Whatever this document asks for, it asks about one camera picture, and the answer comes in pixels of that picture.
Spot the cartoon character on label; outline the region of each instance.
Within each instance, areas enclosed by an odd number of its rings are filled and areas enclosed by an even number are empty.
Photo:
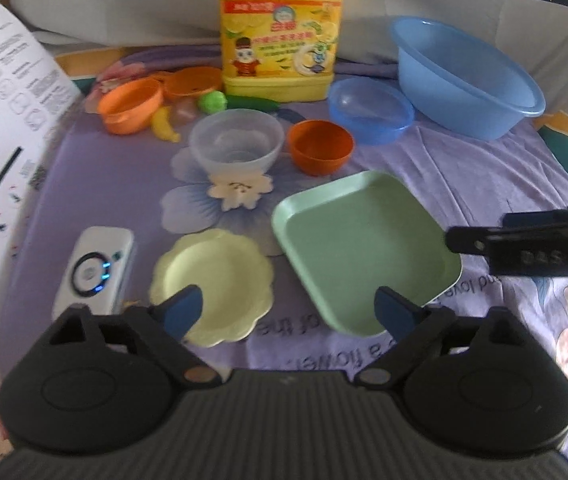
[[[251,40],[246,37],[235,40],[235,60],[232,65],[237,68],[238,76],[256,76],[260,60],[255,57]]]
[[[317,41],[302,46],[293,56],[293,65],[301,75],[316,75],[326,70],[332,59],[329,44]]]
[[[314,63],[311,67],[311,72],[315,72],[316,74],[323,72],[326,60],[328,59],[328,45],[323,41],[315,43],[311,52],[311,57],[313,58]]]

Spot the blue plastic bowl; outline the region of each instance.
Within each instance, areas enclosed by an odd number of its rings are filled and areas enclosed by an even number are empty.
[[[346,128],[359,144],[387,144],[415,118],[410,101],[391,85],[368,77],[334,83],[328,92],[331,121]]]
[[[461,30],[403,16],[391,25],[399,47],[400,87],[424,115],[449,130],[493,140],[546,102],[526,71]]]

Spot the orange bowl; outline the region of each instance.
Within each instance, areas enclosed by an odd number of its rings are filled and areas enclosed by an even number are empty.
[[[312,176],[339,170],[355,148],[355,141],[343,127],[331,121],[302,121],[288,131],[290,155],[296,166]]]
[[[163,102],[162,84],[144,78],[111,90],[101,98],[97,112],[110,133],[129,135],[149,127],[151,117]]]
[[[182,97],[200,97],[221,89],[222,71],[214,66],[183,68],[164,79],[164,95],[171,101]]]

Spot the clear plastic bowl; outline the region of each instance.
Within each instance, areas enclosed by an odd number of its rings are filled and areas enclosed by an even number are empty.
[[[391,25],[402,92],[436,123],[493,140],[544,112],[544,94],[494,46],[435,20],[403,16]]]
[[[208,174],[266,173],[282,150],[284,128],[257,110],[226,110],[190,133],[193,156]]]

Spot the yellow plastic bottle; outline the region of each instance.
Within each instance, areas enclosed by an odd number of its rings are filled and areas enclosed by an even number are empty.
[[[333,81],[342,0],[221,0],[226,92],[318,101]]]

